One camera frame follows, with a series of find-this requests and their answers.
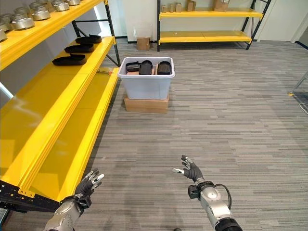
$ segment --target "brown cardboard box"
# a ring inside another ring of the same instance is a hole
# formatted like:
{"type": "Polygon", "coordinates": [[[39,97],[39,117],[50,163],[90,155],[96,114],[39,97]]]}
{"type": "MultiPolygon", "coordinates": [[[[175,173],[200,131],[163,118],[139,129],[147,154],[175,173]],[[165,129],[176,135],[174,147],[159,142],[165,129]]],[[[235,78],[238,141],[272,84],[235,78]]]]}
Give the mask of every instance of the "brown cardboard box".
{"type": "Polygon", "coordinates": [[[166,114],[168,112],[169,96],[165,100],[131,100],[126,96],[124,102],[128,112],[166,114]]]}
{"type": "Polygon", "coordinates": [[[213,10],[225,12],[227,11],[228,5],[229,0],[214,0],[213,10]]]}
{"type": "Polygon", "coordinates": [[[137,38],[137,50],[148,51],[150,49],[150,38],[137,38]]]}
{"type": "Polygon", "coordinates": [[[187,3],[187,11],[193,11],[193,1],[188,1],[188,3],[187,3]]]}
{"type": "Polygon", "coordinates": [[[173,3],[170,4],[170,6],[169,6],[169,11],[170,11],[170,13],[173,13],[173,12],[174,12],[174,4],[173,4],[173,3]]]}
{"type": "Polygon", "coordinates": [[[175,5],[175,12],[182,12],[182,4],[181,3],[176,3],[175,5]]]}

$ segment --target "shelf bracket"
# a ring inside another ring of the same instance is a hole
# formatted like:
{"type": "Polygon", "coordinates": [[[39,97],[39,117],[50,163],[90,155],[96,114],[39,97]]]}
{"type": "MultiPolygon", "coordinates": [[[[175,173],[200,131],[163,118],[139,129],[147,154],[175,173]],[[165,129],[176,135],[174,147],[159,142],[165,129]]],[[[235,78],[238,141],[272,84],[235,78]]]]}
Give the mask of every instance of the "shelf bracket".
{"type": "MultiPolygon", "coordinates": [[[[111,36],[115,36],[115,32],[114,32],[114,27],[111,21],[111,15],[110,15],[110,10],[109,10],[109,6],[108,6],[108,0],[104,0],[105,3],[105,8],[106,8],[106,14],[107,14],[107,19],[97,19],[97,20],[81,20],[81,21],[72,21],[75,33],[77,35],[77,37],[81,37],[80,33],[83,34],[84,36],[87,36],[86,33],[84,33],[78,26],[77,23],[89,23],[89,22],[108,22],[109,23],[109,28],[110,28],[110,32],[111,32],[111,36]]],[[[120,56],[119,56],[119,51],[117,49],[117,44],[116,44],[116,39],[114,39],[113,42],[113,46],[115,49],[115,54],[116,54],[116,61],[114,61],[109,55],[107,55],[107,57],[114,63],[116,64],[118,67],[121,66],[121,60],[120,60],[120,56]]]]}
{"type": "MultiPolygon", "coordinates": [[[[255,6],[255,2],[256,2],[256,0],[253,0],[253,2],[252,2],[252,4],[251,4],[251,7],[254,7],[254,6],[255,6]]],[[[266,2],[266,5],[265,5],[264,10],[263,10],[263,13],[262,13],[262,14],[263,14],[263,17],[262,17],[261,20],[258,21],[258,24],[257,24],[257,26],[256,26],[256,28],[255,28],[253,34],[251,35],[251,42],[247,45],[246,50],[249,50],[249,48],[250,48],[250,46],[251,46],[251,44],[252,44],[252,41],[254,40],[254,38],[255,38],[255,36],[256,36],[256,34],[257,34],[257,32],[258,32],[258,29],[259,29],[259,27],[260,27],[260,25],[261,25],[261,23],[262,23],[262,21],[263,21],[263,19],[264,19],[264,15],[266,14],[266,12],[267,12],[267,10],[268,10],[268,8],[269,8],[270,2],[271,2],[271,0],[268,0],[268,1],[266,2]]],[[[246,27],[246,25],[247,25],[247,22],[248,22],[248,18],[246,18],[246,20],[245,20],[245,22],[244,22],[244,25],[243,25],[243,28],[242,28],[242,31],[243,31],[243,32],[244,32],[244,30],[245,30],[245,27],[246,27]]]]}

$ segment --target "gray carpet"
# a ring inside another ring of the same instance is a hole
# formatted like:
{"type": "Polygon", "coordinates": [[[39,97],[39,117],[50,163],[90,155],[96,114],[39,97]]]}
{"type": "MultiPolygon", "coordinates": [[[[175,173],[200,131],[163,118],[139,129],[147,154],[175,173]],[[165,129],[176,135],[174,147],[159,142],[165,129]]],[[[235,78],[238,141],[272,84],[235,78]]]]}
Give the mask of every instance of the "gray carpet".
{"type": "MultiPolygon", "coordinates": [[[[243,230],[308,230],[308,116],[287,95],[308,70],[307,50],[263,41],[249,51],[208,43],[157,53],[155,44],[136,51],[117,41],[122,59],[174,59],[169,113],[126,112],[119,84],[87,166],[105,179],[76,231],[212,230],[199,201],[188,198],[192,182],[171,172],[182,154],[207,180],[228,186],[243,230]]],[[[50,217],[11,213],[3,230],[42,231],[50,217]]]]}

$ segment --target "black metal shelf frame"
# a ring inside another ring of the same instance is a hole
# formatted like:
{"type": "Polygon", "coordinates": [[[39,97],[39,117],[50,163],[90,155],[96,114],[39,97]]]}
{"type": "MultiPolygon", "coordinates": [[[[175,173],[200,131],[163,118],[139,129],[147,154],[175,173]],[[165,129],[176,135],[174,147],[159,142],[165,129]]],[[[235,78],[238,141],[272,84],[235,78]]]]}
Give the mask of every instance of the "black metal shelf frame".
{"type": "MultiPolygon", "coordinates": [[[[250,6],[251,9],[255,8],[256,1],[257,0],[253,0],[252,1],[251,6],[250,6]]],[[[257,24],[255,30],[253,30],[253,23],[251,24],[251,30],[252,30],[251,39],[252,40],[251,40],[250,43],[245,42],[247,44],[246,50],[248,50],[250,48],[251,43],[254,41],[254,38],[255,38],[255,36],[257,34],[257,31],[258,31],[258,29],[259,29],[259,27],[260,27],[260,25],[261,25],[261,23],[262,23],[262,21],[264,19],[264,16],[265,16],[265,14],[266,14],[266,12],[267,12],[267,10],[269,8],[270,2],[271,2],[271,0],[267,0],[267,1],[259,0],[259,1],[262,1],[262,2],[266,3],[266,5],[264,7],[264,10],[263,10],[263,17],[261,18],[261,20],[258,21],[258,24],[257,24]]],[[[161,2],[161,0],[157,0],[157,51],[160,51],[160,44],[159,44],[159,40],[160,40],[160,20],[159,20],[159,15],[160,15],[160,8],[161,8],[160,2],[161,2]]],[[[249,17],[247,17],[245,19],[244,25],[242,27],[242,31],[243,32],[244,32],[244,30],[245,30],[245,28],[247,26],[248,20],[249,20],[249,17]]]]}
{"type": "MultiPolygon", "coordinates": [[[[75,33],[77,35],[77,37],[81,37],[80,33],[83,36],[88,36],[86,33],[84,33],[78,26],[77,23],[90,23],[90,22],[108,22],[109,23],[109,28],[110,28],[110,32],[111,32],[111,36],[115,36],[115,32],[114,32],[114,27],[112,25],[112,20],[111,20],[111,14],[110,14],[110,10],[109,10],[109,5],[108,5],[108,1],[104,0],[105,2],[105,8],[106,8],[106,13],[107,13],[107,19],[97,19],[97,20],[74,20],[72,21],[72,25],[74,27],[75,33]]],[[[117,65],[118,67],[121,66],[121,61],[120,61],[120,56],[119,56],[119,51],[117,49],[117,44],[115,43],[114,45],[114,49],[115,49],[115,54],[116,54],[116,61],[110,57],[110,55],[107,54],[108,59],[110,59],[115,65],[117,65]]]]}

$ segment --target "robotic hand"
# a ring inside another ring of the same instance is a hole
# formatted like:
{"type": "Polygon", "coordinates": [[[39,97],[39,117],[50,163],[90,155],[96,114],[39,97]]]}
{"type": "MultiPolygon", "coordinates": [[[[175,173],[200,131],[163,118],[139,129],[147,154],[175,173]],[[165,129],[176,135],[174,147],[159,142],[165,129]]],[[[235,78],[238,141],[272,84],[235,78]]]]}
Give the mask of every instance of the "robotic hand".
{"type": "Polygon", "coordinates": [[[189,157],[182,155],[181,159],[184,161],[182,164],[185,168],[183,170],[174,168],[172,171],[194,181],[195,185],[188,187],[188,195],[191,199],[198,198],[201,202],[201,206],[206,211],[213,229],[215,231],[243,231],[231,216],[232,200],[227,187],[222,184],[214,185],[213,182],[206,181],[198,166],[189,157]],[[223,186],[226,189],[229,206],[222,201],[219,191],[215,188],[217,186],[223,186]]]}
{"type": "Polygon", "coordinates": [[[91,206],[91,194],[102,184],[104,174],[92,170],[76,187],[75,195],[60,202],[60,207],[47,222],[44,231],[74,231],[74,224],[86,208],[91,206]]]}

